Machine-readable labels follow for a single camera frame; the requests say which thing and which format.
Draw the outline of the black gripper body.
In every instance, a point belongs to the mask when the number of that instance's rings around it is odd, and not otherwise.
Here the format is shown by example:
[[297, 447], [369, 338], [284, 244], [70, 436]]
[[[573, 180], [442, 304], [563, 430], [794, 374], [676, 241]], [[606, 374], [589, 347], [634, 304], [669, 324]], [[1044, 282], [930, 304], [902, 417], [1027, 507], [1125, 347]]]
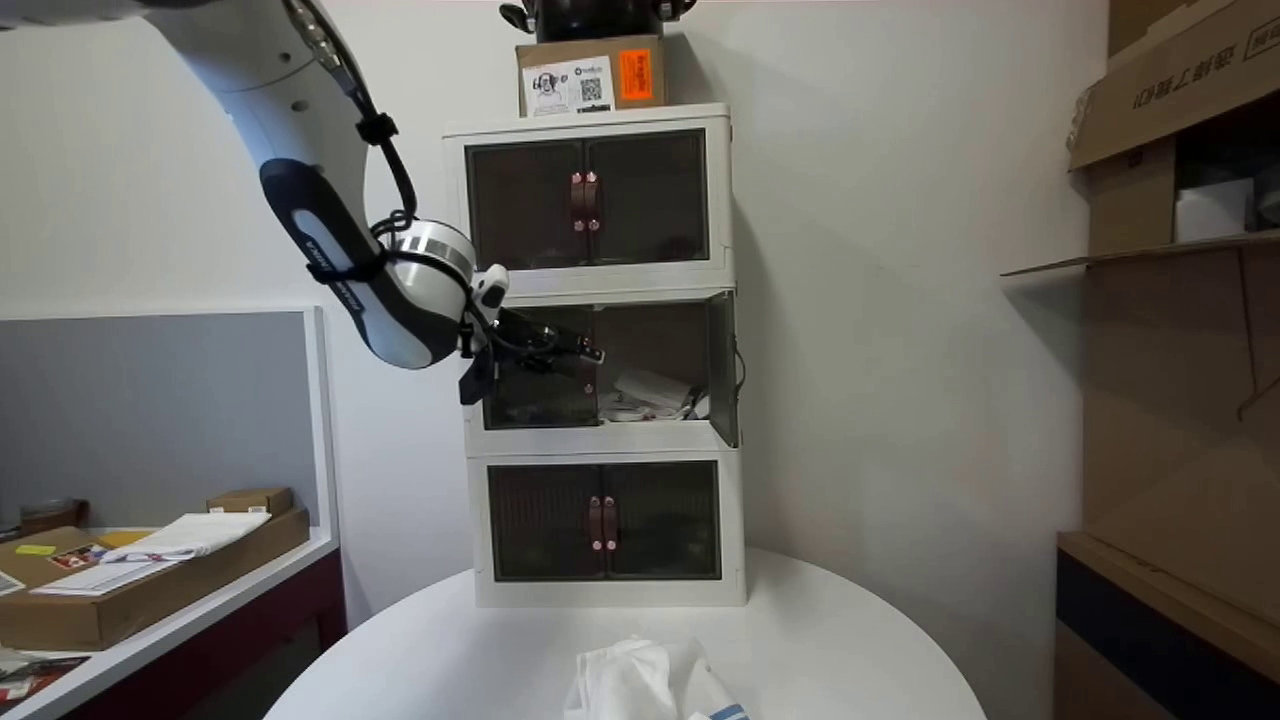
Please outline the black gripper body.
[[541, 369], [546, 347], [544, 347], [544, 327], [533, 324], [527, 317], [517, 317], [504, 308], [509, 301], [509, 268], [489, 265], [462, 304], [462, 330], [458, 330], [458, 355], [468, 360], [458, 374], [458, 405], [479, 405], [500, 381], [504, 369]]

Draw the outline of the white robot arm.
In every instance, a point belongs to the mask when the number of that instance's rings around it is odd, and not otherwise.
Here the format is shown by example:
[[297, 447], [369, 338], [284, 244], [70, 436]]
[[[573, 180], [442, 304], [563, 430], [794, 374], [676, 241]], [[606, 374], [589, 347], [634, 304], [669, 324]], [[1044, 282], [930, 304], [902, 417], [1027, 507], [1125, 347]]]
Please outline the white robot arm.
[[509, 273], [417, 213], [410, 176], [320, 0], [0, 0], [0, 28], [145, 19], [215, 94], [305, 268], [392, 369], [462, 360], [458, 398], [510, 369], [598, 362], [585, 330], [504, 308]]

